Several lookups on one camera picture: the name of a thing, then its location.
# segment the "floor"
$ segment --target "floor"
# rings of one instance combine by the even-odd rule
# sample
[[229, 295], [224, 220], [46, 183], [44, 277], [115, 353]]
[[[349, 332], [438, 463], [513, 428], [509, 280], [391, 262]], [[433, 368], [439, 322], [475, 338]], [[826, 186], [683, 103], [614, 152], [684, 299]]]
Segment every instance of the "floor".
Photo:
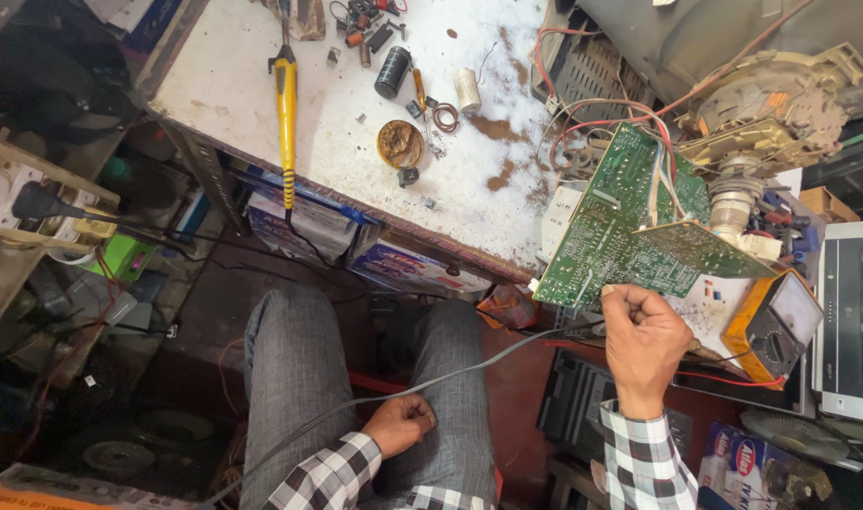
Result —
[[[227, 232], [224, 237], [264, 248], [257, 238], [242, 239]], [[264, 255], [219, 246], [212, 252], [212, 259], [226, 266], [252, 264], [295, 280], [310, 282], [327, 291], [332, 301], [354, 295], [352, 290], [335, 288], [306, 269]], [[343, 285], [355, 284], [347, 273], [324, 274]], [[242, 349], [239, 342], [233, 342], [242, 338], [249, 312], [257, 301], [279, 281], [275, 276], [222, 270], [213, 262], [206, 262], [180, 311], [178, 336], [164, 343], [143, 378], [138, 395], [204, 416], [233, 417], [236, 414], [244, 417]], [[337, 305], [335, 309], [341, 324], [348, 367], [371, 373], [374, 333], [368, 300]], [[493, 330], [481, 318], [479, 322], [486, 357], [519, 340], [516, 333]], [[550, 496], [545, 459], [552, 452], [552, 446], [536, 429], [536, 420], [554, 349], [541, 343], [529, 345], [522, 352], [486, 369], [495, 461], [504, 477], [502, 497], [528, 507], [543, 507]], [[606, 363], [605, 351], [600, 348], [580, 346], [573, 349], [593, 362]], [[219, 361], [226, 372], [225, 387], [221, 382]], [[691, 453], [685, 461], [695, 473], [699, 469], [709, 423], [717, 419], [737, 424], [737, 416], [743, 410], [732, 400], [683, 388], [669, 388], [665, 403], [693, 417]]]

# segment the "workbench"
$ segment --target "workbench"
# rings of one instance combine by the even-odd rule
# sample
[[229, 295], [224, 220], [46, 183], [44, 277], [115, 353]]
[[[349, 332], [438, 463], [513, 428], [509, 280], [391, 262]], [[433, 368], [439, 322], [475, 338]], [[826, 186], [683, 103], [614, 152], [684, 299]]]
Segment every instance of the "workbench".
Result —
[[[411, 3], [399, 18], [386, 15], [406, 24], [407, 40], [395, 31], [364, 69], [358, 49], [348, 49], [337, 37], [325, 2], [324, 41], [291, 44], [299, 65], [297, 182], [482, 267], [494, 280], [534, 278], [544, 268], [535, 252], [553, 191], [533, 164], [549, 117], [528, 90], [528, 53], [544, 6], [536, 0], [510, 2], [508, 9], [441, 0]], [[267, 59], [277, 56], [280, 45], [277, 19], [258, 2], [187, 0], [140, 77], [149, 111], [184, 135], [187, 147], [180, 148], [188, 149], [218, 185], [226, 176], [212, 164], [214, 149], [279, 173], [275, 84]], [[393, 101], [374, 90], [395, 45], [412, 53], [426, 93], [453, 104], [454, 71], [469, 67], [478, 74], [494, 46], [478, 75], [482, 110], [460, 115], [454, 133], [441, 133], [429, 120], [432, 147], [419, 165], [421, 178], [405, 189], [375, 148], [380, 128], [395, 119], [426, 133], [423, 120], [413, 120], [405, 109], [416, 97], [412, 76]], [[330, 69], [325, 60], [332, 46], [342, 54]], [[358, 122], [361, 114], [365, 119]], [[220, 207], [221, 191], [209, 190], [211, 179], [200, 177]], [[426, 207], [427, 198], [435, 200], [434, 209]], [[224, 209], [228, 216], [236, 214], [231, 204]], [[231, 221], [239, 229], [245, 228], [242, 223]]]

